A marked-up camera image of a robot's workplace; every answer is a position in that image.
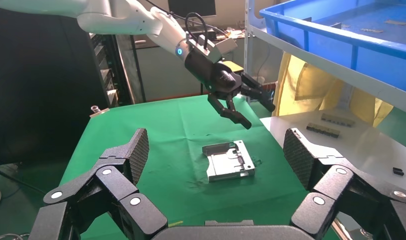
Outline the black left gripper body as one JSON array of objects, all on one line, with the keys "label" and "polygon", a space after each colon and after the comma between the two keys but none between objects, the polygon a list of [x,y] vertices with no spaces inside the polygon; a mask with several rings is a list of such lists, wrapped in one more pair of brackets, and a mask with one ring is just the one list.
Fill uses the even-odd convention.
[{"label": "black left gripper body", "polygon": [[203,54],[192,50],[184,61],[185,68],[218,99],[234,97],[242,87],[241,76],[223,62],[213,63]]}]

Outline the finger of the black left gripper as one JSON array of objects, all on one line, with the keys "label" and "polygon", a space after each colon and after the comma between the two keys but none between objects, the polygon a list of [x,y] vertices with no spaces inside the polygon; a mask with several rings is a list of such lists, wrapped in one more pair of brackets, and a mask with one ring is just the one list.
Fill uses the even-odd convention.
[{"label": "finger of the black left gripper", "polygon": [[241,94],[257,100],[267,111],[273,112],[276,106],[273,104],[273,100],[270,99],[269,92],[263,88],[263,85],[245,72],[242,72],[240,77],[242,81]]},{"label": "finger of the black left gripper", "polygon": [[250,129],[252,123],[236,110],[233,102],[233,96],[231,94],[227,94],[222,99],[225,100],[226,106],[219,101],[216,94],[209,93],[207,95],[208,102],[221,117],[231,120],[234,124],[241,124],[247,130]]}]

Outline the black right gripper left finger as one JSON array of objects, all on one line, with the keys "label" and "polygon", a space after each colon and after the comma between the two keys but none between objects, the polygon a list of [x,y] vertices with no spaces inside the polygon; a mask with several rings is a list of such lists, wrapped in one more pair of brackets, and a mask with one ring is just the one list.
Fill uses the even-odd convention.
[{"label": "black right gripper left finger", "polygon": [[152,239],[168,220],[137,187],[148,155],[144,128],[126,144],[106,149],[90,170],[44,196],[29,238],[78,240],[96,218],[108,214],[126,238]]}]

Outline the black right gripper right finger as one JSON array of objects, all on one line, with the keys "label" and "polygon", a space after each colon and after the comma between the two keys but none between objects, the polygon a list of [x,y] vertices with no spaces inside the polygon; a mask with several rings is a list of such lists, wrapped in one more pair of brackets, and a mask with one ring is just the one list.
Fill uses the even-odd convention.
[{"label": "black right gripper right finger", "polygon": [[307,195],[290,224],[322,239],[338,213],[352,217],[375,240],[406,240],[406,190],[356,168],[332,147],[311,143],[297,128],[283,153]]}]

